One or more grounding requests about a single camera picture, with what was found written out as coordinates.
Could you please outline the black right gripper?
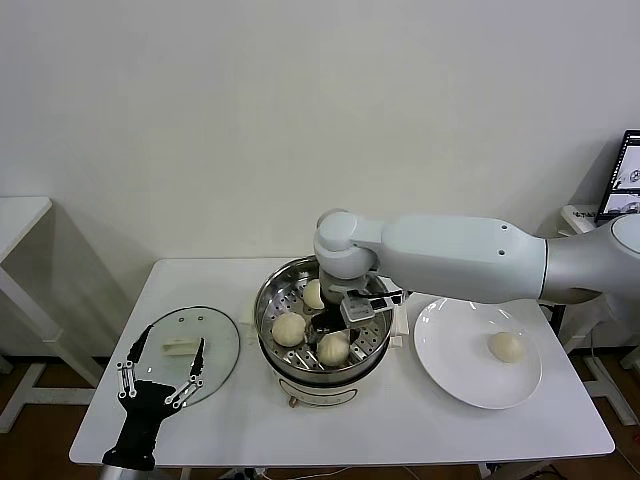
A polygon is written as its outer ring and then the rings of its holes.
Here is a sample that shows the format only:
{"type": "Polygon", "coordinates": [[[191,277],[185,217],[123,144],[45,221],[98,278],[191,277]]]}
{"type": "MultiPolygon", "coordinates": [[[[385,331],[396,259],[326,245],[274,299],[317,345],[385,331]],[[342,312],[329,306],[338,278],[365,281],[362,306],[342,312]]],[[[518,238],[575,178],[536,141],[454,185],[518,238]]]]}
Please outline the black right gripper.
{"type": "Polygon", "coordinates": [[[361,361],[362,354],[358,339],[361,334],[359,328],[350,328],[344,320],[340,307],[329,304],[319,313],[311,316],[309,327],[305,330],[305,340],[308,349],[316,353],[317,344],[325,335],[330,333],[345,333],[349,339],[349,358],[351,361],[361,361]]]}

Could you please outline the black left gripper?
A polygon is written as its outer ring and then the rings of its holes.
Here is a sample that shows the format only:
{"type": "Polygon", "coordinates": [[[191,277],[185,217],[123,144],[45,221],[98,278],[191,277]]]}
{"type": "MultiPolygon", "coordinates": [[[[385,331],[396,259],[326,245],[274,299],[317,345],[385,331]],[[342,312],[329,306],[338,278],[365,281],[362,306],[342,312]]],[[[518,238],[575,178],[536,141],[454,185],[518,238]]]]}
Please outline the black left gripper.
{"type": "Polygon", "coordinates": [[[204,384],[205,339],[200,338],[188,379],[177,389],[147,380],[136,380],[135,367],[141,359],[153,325],[148,325],[131,345],[124,361],[116,364],[118,398],[126,418],[116,444],[102,458],[104,465],[130,470],[153,470],[153,452],[161,423],[185,406],[204,384]]]}

